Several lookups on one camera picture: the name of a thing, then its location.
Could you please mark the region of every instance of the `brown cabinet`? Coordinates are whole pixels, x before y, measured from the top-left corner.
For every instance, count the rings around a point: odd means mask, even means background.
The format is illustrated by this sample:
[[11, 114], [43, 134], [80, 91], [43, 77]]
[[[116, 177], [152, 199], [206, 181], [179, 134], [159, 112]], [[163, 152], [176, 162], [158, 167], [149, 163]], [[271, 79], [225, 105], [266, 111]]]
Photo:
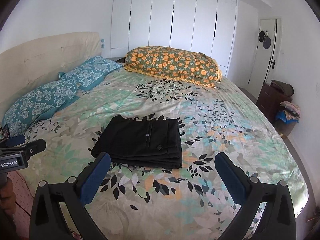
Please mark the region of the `brown cabinet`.
[[283, 101], [292, 101], [291, 97], [281, 94], [267, 83], [263, 83], [256, 106], [265, 115], [269, 122], [273, 123], [276, 113], [279, 110], [280, 103]]

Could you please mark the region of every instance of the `hand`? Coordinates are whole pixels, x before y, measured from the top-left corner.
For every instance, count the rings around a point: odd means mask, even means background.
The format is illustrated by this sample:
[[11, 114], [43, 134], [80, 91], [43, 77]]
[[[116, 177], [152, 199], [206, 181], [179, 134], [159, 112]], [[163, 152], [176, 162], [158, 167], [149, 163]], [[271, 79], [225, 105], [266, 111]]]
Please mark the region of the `hand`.
[[10, 178], [7, 178], [7, 183], [0, 189], [0, 207], [8, 215], [13, 215], [16, 212], [17, 197], [13, 192], [13, 183]]

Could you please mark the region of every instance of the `silver bolt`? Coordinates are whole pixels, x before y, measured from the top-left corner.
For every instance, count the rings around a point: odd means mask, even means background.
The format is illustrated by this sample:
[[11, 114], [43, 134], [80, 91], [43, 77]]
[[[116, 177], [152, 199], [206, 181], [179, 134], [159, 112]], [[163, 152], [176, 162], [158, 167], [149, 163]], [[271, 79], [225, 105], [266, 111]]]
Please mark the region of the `silver bolt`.
[[46, 183], [47, 183], [47, 182], [46, 182], [45, 180], [41, 180], [41, 181], [39, 182], [39, 186], [40, 186], [40, 187], [43, 187]]
[[69, 183], [74, 183], [76, 181], [76, 177], [69, 177], [68, 182]]
[[285, 182], [285, 180], [284, 179], [282, 179], [281, 181], [280, 181], [280, 184], [281, 184], [281, 186], [287, 186], [287, 183]]
[[257, 183], [259, 180], [258, 180], [257, 177], [251, 176], [251, 177], [250, 177], [250, 181], [253, 182], [253, 183]]

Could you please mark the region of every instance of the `pillow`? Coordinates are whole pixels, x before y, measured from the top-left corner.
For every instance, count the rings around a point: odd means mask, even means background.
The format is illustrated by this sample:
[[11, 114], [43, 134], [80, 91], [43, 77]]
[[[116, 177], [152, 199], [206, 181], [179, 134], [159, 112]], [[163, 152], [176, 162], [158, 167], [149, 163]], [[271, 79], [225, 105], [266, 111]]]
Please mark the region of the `pillow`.
[[148, 46], [129, 51], [125, 61], [126, 70], [149, 76], [186, 81], [206, 87], [215, 87], [214, 81], [219, 80], [218, 64], [202, 53]]
[[27, 93], [5, 113], [2, 125], [8, 124], [11, 136], [17, 136], [39, 120], [51, 118], [79, 97], [72, 81], [53, 81]]
[[66, 74], [59, 72], [59, 79], [76, 82], [80, 90], [89, 91], [99, 85], [111, 71], [121, 67], [121, 64], [110, 59], [96, 56]]

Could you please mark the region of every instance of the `bed sheet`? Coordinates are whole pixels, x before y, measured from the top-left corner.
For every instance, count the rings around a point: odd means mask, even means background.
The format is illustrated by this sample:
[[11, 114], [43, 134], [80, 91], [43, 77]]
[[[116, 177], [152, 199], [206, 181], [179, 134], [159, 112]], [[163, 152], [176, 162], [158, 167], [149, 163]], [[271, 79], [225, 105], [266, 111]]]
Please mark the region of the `bed sheet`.
[[[296, 216], [308, 200], [306, 183], [284, 142], [227, 78], [212, 89], [120, 69], [78, 95], [74, 104], [25, 133], [28, 140], [47, 142], [47, 149], [21, 171], [33, 191], [43, 179], [59, 183], [77, 176], [94, 160], [90, 150], [115, 115], [179, 119], [181, 169], [112, 163], [86, 206], [108, 239], [217, 239], [240, 208], [214, 167], [222, 151], [261, 182], [285, 179]], [[263, 209], [261, 204], [247, 236]]]

